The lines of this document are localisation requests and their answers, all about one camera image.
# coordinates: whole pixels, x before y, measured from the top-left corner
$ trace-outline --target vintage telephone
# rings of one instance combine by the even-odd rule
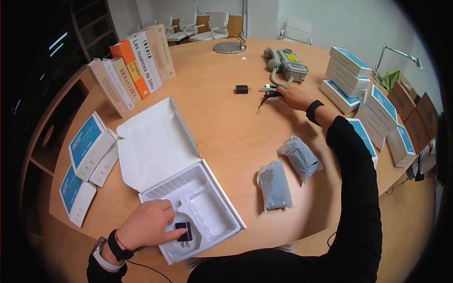
[[[291,49],[279,49],[277,51],[272,48],[266,48],[264,50],[264,56],[269,57],[270,60],[267,63],[267,67],[272,70],[270,80],[276,86],[289,86],[294,82],[303,82],[305,76],[308,74],[308,68],[299,60],[296,53]],[[278,71],[282,71],[286,79],[286,83],[281,83],[275,80],[275,74]]]

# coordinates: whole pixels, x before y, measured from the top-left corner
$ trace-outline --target round wooden table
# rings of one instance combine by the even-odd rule
[[[247,51],[220,54],[212,50],[223,40],[188,43],[170,48],[176,77],[152,93],[125,119],[109,107],[97,86],[77,112],[59,154],[52,182],[49,212],[61,222],[92,238],[107,237],[140,204],[137,192],[124,184],[117,162],[104,187],[97,194],[82,228],[69,221],[59,188],[70,165],[67,147],[89,115],[97,111],[105,124],[116,127],[151,105],[173,96],[176,105],[197,141],[217,180],[247,225],[247,229],[201,253],[200,257],[240,254],[249,250],[276,247],[310,236],[338,223],[341,212],[341,177],[333,151],[327,146],[322,129],[308,121],[305,113],[288,108],[282,101],[266,102],[256,111],[264,92],[259,87],[270,82],[267,47],[290,48],[308,66],[302,89],[312,98],[342,115],[320,90],[329,61],[329,50],[313,45],[279,40],[247,38]],[[248,85],[248,94],[235,94],[236,85]],[[355,113],[346,115],[352,118]],[[291,135],[300,137],[321,160],[324,170],[302,184],[289,161],[277,148]],[[378,152],[377,184],[379,194],[387,190],[404,172],[396,168],[388,145]],[[264,213],[263,197],[256,184],[261,166],[282,160],[294,208]],[[158,251],[156,247],[146,251]]]

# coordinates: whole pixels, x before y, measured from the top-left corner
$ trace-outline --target plastic bag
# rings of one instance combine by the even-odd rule
[[[310,148],[296,136],[290,136],[277,149],[277,153],[288,157],[304,184],[313,173],[324,169],[321,161],[313,154]]]
[[[263,193],[264,211],[276,208],[293,208],[291,192],[281,161],[261,167],[256,182]]]

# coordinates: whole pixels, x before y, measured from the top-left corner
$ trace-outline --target hand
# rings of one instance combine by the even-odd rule
[[[125,248],[132,250],[176,240],[186,233],[187,229],[165,232],[166,225],[172,224],[174,214],[169,200],[146,201],[131,213],[116,231],[116,236]]]
[[[277,91],[283,95],[280,100],[294,110],[307,111],[307,108],[315,101],[308,97],[302,90],[291,86],[279,86]]]

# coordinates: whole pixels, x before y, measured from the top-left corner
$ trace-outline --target row of books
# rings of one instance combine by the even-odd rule
[[[110,50],[112,59],[94,58],[87,66],[122,118],[175,76],[163,24],[133,33]]]

